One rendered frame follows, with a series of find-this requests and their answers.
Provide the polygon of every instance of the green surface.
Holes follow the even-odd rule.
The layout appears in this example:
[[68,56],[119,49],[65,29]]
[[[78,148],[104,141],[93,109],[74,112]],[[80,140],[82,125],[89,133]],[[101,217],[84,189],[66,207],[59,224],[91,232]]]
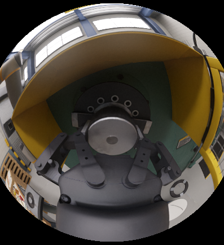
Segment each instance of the green surface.
[[[100,72],[88,75],[65,88],[47,99],[47,104],[63,132],[73,134],[76,128],[72,126],[71,113],[74,111],[74,105],[81,96],[81,88],[90,87],[102,82],[122,82],[133,86],[140,91],[150,103],[152,126],[150,132],[146,134],[153,143],[161,141],[169,152],[173,155],[175,161],[181,170],[184,170],[192,157],[195,142],[191,140],[188,144],[176,149],[178,141],[187,134],[172,121],[172,98],[168,75],[163,62],[142,62],[120,65],[105,69]],[[131,149],[124,155],[134,157],[135,149]],[[79,163],[76,150],[71,150],[65,164],[72,168]],[[148,164],[149,170],[156,174],[151,163]]]

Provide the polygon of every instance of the metal disc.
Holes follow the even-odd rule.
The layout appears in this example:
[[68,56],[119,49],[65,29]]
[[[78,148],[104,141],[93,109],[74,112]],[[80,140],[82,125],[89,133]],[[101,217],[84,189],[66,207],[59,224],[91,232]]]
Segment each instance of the metal disc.
[[105,117],[88,129],[88,143],[97,152],[119,155],[129,151],[137,141],[137,130],[127,120]]

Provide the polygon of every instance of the wooden pallet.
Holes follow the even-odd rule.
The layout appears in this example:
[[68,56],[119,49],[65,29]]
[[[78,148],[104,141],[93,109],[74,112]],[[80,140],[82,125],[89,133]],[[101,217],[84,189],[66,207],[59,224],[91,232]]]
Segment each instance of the wooden pallet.
[[6,181],[6,176],[9,170],[12,171],[14,179],[16,179],[17,182],[26,189],[27,185],[31,181],[32,176],[20,167],[20,165],[17,163],[14,157],[11,156],[10,153],[7,153],[0,170],[0,177],[4,181]]

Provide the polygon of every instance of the green panel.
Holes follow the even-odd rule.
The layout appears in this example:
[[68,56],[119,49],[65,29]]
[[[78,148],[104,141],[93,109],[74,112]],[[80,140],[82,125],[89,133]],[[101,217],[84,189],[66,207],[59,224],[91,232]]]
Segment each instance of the green panel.
[[[181,170],[184,170],[194,156],[196,144],[191,140],[185,146],[176,149],[178,141],[187,134],[172,121],[172,98],[168,75],[163,62],[141,62],[120,65],[93,73],[79,79],[49,97],[47,104],[60,129],[67,134],[76,132],[72,126],[71,113],[78,98],[82,95],[81,88],[90,87],[108,81],[122,82],[133,86],[149,101],[152,126],[146,135],[153,143],[161,141],[173,155]],[[124,153],[134,157],[135,149]],[[65,164],[73,167],[79,163],[75,150],[70,151]],[[151,163],[149,170],[156,174]]]

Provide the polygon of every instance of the window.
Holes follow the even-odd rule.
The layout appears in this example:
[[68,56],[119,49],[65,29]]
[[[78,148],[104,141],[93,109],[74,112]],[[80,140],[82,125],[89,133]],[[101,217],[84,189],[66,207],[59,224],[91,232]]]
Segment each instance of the window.
[[97,30],[105,30],[111,28],[119,27],[137,27],[137,28],[146,28],[150,27],[141,19],[138,18],[111,18],[96,20],[93,22]]
[[38,52],[38,54],[36,54],[36,67],[58,48],[82,36],[83,34],[80,27],[76,27],[63,33],[62,35],[48,43],[42,50]]
[[24,77],[26,81],[28,79],[28,66],[26,66],[26,68],[24,69]]

